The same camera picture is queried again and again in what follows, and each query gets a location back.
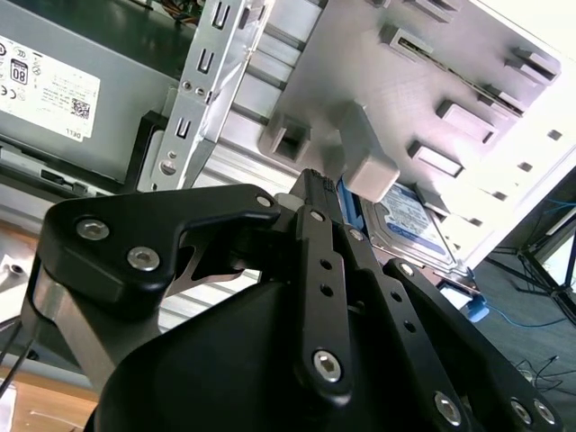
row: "white label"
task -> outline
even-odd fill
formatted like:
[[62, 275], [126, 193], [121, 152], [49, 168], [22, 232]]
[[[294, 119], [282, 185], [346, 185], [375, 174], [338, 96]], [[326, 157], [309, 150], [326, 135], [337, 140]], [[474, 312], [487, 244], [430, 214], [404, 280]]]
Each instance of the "white label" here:
[[0, 111], [82, 142], [100, 79], [0, 36]]
[[384, 216], [389, 230], [446, 255], [446, 248], [438, 235], [436, 225], [412, 191], [395, 184], [382, 199], [382, 204], [390, 212]]

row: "hard drive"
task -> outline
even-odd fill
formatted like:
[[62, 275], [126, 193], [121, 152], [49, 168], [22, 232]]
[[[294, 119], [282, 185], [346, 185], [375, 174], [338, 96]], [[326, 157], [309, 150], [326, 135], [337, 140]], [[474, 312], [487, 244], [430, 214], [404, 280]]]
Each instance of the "hard drive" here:
[[395, 184], [380, 202], [361, 199], [361, 205], [375, 248], [441, 272], [461, 266], [438, 229], [437, 216], [409, 188]]

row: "barcode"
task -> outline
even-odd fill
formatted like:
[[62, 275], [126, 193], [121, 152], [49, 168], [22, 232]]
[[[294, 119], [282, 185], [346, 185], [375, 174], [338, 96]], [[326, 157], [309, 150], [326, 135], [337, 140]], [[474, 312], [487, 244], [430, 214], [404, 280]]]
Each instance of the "barcode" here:
[[81, 119], [88, 120], [90, 117], [90, 105], [86, 102], [72, 99], [72, 114]]

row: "power supply label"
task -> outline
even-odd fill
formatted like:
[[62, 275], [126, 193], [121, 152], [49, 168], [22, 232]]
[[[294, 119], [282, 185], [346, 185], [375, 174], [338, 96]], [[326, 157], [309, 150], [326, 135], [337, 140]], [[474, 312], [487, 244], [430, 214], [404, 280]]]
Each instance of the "power supply label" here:
[[0, 111], [82, 142], [99, 90], [95, 76], [0, 36]]

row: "blue cable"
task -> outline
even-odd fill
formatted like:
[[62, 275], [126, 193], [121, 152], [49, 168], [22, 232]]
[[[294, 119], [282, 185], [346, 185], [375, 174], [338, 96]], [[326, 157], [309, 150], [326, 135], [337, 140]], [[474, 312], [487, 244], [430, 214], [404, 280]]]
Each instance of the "blue cable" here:
[[[473, 281], [476, 281], [476, 274], [474, 273], [474, 271], [470, 267], [467, 267], [467, 271], [468, 271], [468, 276], [470, 278], [472, 278]], [[502, 310], [488, 304], [488, 301], [486, 300], [486, 298], [483, 295], [481, 295], [481, 294], [478, 295], [475, 300], [476, 301], [471, 301], [470, 303], [468, 303], [469, 309], [471, 308], [471, 305], [472, 305], [472, 309], [473, 309], [474, 314], [479, 314], [479, 311], [483, 306], [484, 308], [492, 309], [493, 311], [499, 313], [502, 316], [502, 318], [508, 322], [508, 324], [511, 324], [515, 327], [520, 327], [521, 329], [543, 329], [544, 327], [550, 327], [550, 326], [553, 326], [554, 324], [558, 324], [560, 322], [567, 320], [567, 318], [560, 318], [560, 319], [557, 319], [555, 321], [546, 322], [544, 324], [520, 324], [519, 322], [515, 322], [512, 319], [508, 318], [508, 315], [506, 315]], [[478, 318], [478, 320], [481, 320], [483, 317], [486, 316], [486, 314], [487, 314], [486, 312], [484, 314], [482, 314]]]
[[544, 212], [544, 214], [558, 212], [559, 210], [567, 209], [567, 208], [569, 208], [569, 207], [574, 207], [574, 206], [573, 206], [573, 205], [570, 205], [570, 204], [562, 204], [562, 205], [559, 205], [558, 207], [554, 207], [553, 209], [546, 210], [546, 211]]
[[555, 203], [555, 204], [568, 205], [570, 207], [576, 206], [576, 202], [558, 201], [558, 200], [550, 200], [550, 199], [548, 199], [547, 201], [549, 201], [550, 203]]
[[556, 321], [546, 322], [545, 324], [520, 324], [520, 323], [515, 322], [512, 319], [508, 318], [508, 316], [503, 311], [501, 311], [500, 309], [495, 308], [494, 306], [491, 306], [489, 304], [486, 304], [486, 306], [488, 308], [492, 309], [493, 311], [499, 313], [502, 316], [502, 318], [504, 320], [506, 320], [509, 324], [512, 324], [513, 326], [516, 326], [516, 327], [520, 327], [521, 329], [542, 329], [544, 327], [550, 327], [550, 326], [553, 326], [554, 324], [558, 324], [559, 322], [563, 322], [563, 321], [567, 320], [566, 318], [560, 318], [560, 319], [557, 319]]

